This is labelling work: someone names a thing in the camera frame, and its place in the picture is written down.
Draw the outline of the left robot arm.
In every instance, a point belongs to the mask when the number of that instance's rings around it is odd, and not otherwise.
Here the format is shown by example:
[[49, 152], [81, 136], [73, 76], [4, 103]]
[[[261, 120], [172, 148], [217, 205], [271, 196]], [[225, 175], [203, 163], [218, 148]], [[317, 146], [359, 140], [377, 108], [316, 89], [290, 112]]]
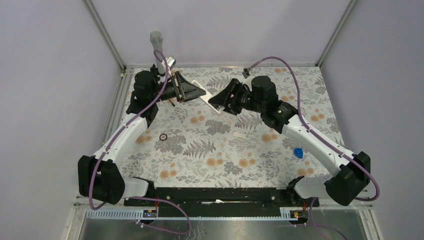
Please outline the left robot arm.
[[157, 68], [135, 74], [130, 104], [111, 138], [93, 155], [83, 155], [77, 163], [79, 194], [92, 200], [117, 204], [136, 197], [144, 206], [152, 204], [155, 192], [150, 181], [124, 177], [120, 167], [130, 145], [144, 133], [158, 113], [158, 102], [176, 99], [188, 102], [206, 95], [206, 91], [187, 81], [179, 71], [160, 82]]

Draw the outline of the white remote control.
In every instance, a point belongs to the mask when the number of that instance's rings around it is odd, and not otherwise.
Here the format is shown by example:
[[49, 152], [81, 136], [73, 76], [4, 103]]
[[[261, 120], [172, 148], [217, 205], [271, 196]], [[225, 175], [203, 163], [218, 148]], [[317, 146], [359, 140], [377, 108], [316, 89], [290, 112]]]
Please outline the white remote control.
[[205, 91], [205, 95], [200, 96], [200, 99], [204, 101], [217, 114], [221, 114], [223, 111], [222, 107], [215, 107], [214, 105], [209, 103], [209, 100], [213, 97], [213, 95], [196, 80], [192, 80], [191, 83]]

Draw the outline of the white battery cover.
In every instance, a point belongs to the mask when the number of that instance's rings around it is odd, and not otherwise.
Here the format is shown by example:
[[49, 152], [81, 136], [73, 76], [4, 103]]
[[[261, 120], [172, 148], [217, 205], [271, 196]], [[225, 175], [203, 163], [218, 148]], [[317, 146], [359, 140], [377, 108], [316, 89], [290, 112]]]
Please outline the white battery cover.
[[233, 136], [236, 137], [236, 138], [240, 138], [240, 139], [246, 139], [247, 138], [247, 135], [245, 133], [241, 133], [241, 132], [237, 132], [237, 131], [233, 132]]

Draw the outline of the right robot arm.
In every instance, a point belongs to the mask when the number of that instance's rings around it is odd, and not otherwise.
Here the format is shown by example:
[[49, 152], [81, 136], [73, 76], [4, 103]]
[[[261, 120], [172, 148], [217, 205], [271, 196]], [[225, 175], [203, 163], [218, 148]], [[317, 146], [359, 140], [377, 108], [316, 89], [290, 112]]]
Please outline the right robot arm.
[[301, 176], [290, 182], [286, 198], [293, 206], [309, 198], [330, 198], [348, 206], [375, 181], [365, 152], [353, 153], [305, 121], [298, 109], [279, 99], [268, 76], [249, 77], [244, 83], [233, 78], [208, 103], [232, 115], [242, 110], [259, 113], [265, 125], [299, 143], [327, 169], [328, 175]]

